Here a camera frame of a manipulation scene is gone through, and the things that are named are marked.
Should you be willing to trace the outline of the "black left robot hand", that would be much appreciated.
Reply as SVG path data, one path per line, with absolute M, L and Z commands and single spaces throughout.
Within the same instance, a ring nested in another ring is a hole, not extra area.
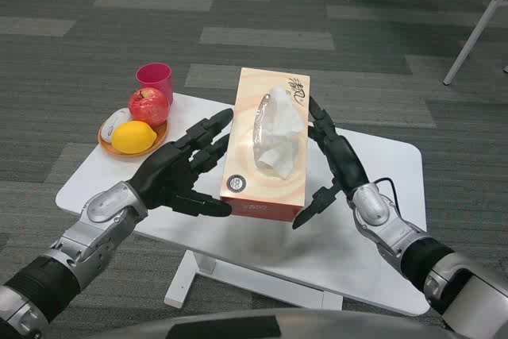
M 229 135 L 214 138 L 233 120 L 231 109 L 192 125 L 177 141 L 170 141 L 151 154 L 128 181 L 149 210 L 166 206 L 181 214 L 223 218 L 232 207 L 211 195 L 197 192 L 199 176 L 217 166 L 225 155 Z

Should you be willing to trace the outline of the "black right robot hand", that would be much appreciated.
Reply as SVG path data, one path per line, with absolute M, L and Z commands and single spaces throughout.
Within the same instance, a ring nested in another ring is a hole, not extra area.
M 309 100 L 309 112 L 314 120 L 313 125 L 308 127 L 308 137 L 317 143 L 327 159 L 333 175 L 332 186 L 321 187 L 313 194 L 311 203 L 293 221 L 293 229 L 325 211 L 336 200 L 339 192 L 344 192 L 346 197 L 351 199 L 358 187 L 369 183 L 364 166 L 353 147 L 344 136 L 337 133 L 332 118 L 312 96 Z

